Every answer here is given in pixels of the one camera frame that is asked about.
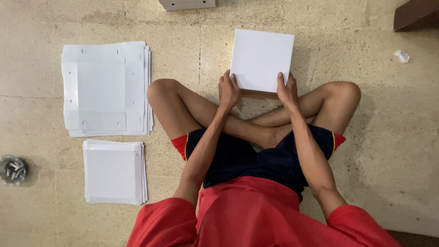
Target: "leg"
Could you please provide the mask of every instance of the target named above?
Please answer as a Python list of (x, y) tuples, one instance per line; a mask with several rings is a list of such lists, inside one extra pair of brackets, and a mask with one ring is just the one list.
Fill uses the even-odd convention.
[[(360, 88), (353, 82), (333, 81), (321, 85), (299, 97), (305, 118), (312, 118), (312, 125), (343, 134), (361, 99)], [(281, 135), (291, 130), (290, 116), (283, 106), (249, 120), (266, 127), (279, 127)]]
[[(172, 79), (154, 81), (147, 91), (148, 101), (170, 139), (208, 127), (218, 108), (209, 100)], [(275, 147), (274, 129), (244, 121), (230, 114), (224, 132), (263, 148)]]

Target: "person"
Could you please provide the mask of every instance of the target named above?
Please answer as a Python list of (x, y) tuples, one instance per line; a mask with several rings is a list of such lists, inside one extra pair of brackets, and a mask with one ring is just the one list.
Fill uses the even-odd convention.
[[(327, 161), (345, 140), (359, 87), (329, 82), (298, 97), (293, 75), (285, 86), (279, 73), (283, 106), (244, 121), (230, 114), (240, 89), (229, 73), (219, 106), (176, 80), (150, 85), (151, 107), (186, 165), (172, 198), (140, 210), (127, 246), (399, 246), (346, 203)], [(327, 225), (299, 212), (305, 186)]]

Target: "square white box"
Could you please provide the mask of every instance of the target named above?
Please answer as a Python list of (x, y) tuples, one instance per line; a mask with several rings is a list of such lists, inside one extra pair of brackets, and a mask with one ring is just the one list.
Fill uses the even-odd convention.
[(230, 73), (241, 89), (276, 93), (277, 74), (287, 83), (294, 35), (236, 29)]

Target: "small stack of white sheets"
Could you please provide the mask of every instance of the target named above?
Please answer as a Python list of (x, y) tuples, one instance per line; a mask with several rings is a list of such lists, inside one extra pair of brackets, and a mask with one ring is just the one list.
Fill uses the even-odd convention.
[(149, 135), (151, 52), (144, 41), (65, 45), (61, 65), (71, 137)]
[(87, 139), (83, 154), (88, 203), (141, 205), (148, 200), (142, 142)]

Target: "knee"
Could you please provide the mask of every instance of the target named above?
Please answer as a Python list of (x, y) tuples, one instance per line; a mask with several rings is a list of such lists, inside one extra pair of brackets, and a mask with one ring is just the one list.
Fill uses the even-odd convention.
[(174, 79), (158, 79), (153, 81), (146, 91), (148, 101), (153, 101), (155, 98), (163, 98), (165, 94), (172, 93), (177, 88), (178, 82)]
[(360, 102), (361, 90), (360, 87), (351, 81), (332, 81), (326, 83), (326, 88), (332, 95), (338, 97), (347, 97)]

